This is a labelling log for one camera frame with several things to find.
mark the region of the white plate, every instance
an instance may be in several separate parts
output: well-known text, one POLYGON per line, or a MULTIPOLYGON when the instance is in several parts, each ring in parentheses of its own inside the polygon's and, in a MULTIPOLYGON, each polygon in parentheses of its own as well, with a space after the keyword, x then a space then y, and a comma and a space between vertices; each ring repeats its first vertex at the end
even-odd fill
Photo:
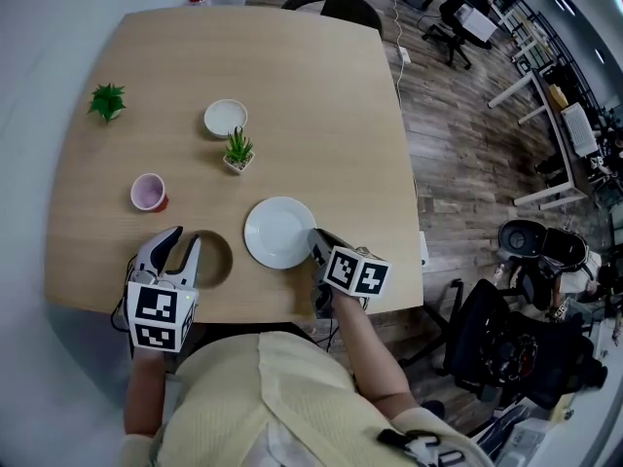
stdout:
POLYGON ((293 198, 267 198, 249 213, 244 225, 246 248, 262 265, 291 269, 310 254, 308 233, 315 228, 312 213, 293 198))
POLYGON ((234 133, 234 128, 246 125, 246 108, 237 100, 224 98, 217 100, 205 109, 203 123, 215 136, 227 138, 229 133, 234 133))

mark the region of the yellow shirt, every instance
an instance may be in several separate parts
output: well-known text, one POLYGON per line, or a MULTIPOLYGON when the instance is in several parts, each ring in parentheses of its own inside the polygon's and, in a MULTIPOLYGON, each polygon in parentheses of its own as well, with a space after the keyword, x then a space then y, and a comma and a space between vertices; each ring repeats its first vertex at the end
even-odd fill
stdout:
POLYGON ((493 464, 469 439, 415 408, 391 423, 356 393, 338 362, 309 341, 282 332, 227 338, 203 347, 179 368, 182 389, 160 441, 128 437, 122 466, 239 467, 276 419, 326 467, 411 466, 376 441, 387 428, 435 434, 440 451, 459 450, 463 465, 493 464))

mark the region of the small white bowl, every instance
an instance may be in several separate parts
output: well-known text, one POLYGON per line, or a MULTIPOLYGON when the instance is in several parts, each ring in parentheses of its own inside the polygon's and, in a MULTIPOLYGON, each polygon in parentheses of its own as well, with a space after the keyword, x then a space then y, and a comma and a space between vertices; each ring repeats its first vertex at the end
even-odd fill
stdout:
POLYGON ((238 126, 244 127, 247 120, 246 108, 237 100, 223 98, 209 105, 203 114, 203 122, 210 133, 218 138, 227 138, 238 126))

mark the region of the potted succulent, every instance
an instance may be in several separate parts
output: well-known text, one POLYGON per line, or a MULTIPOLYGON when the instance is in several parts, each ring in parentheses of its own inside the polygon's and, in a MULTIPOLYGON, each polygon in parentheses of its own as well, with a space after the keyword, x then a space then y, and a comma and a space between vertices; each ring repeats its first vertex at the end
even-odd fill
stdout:
POLYGON ((115 85, 110 83, 106 87, 97 85, 97 90, 92 93, 93 100, 91 101, 89 113, 96 111, 108 125, 110 120, 114 120, 119 116, 122 109, 126 109, 121 99, 123 94, 124 87, 115 87, 115 85))
POLYGON ((235 128, 234 134, 227 135, 227 140, 223 161, 234 172, 242 174, 255 158, 255 153, 251 150, 253 144, 242 136, 242 126, 235 128))

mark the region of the pink cup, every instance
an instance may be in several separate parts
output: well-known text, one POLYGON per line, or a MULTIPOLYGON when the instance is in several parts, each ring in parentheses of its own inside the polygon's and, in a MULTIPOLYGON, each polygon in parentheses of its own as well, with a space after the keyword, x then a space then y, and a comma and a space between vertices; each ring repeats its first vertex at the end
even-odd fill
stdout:
POLYGON ((165 182, 156 173, 145 173, 136 178, 129 191, 129 197, 137 209, 152 213, 164 211, 168 204, 165 182))

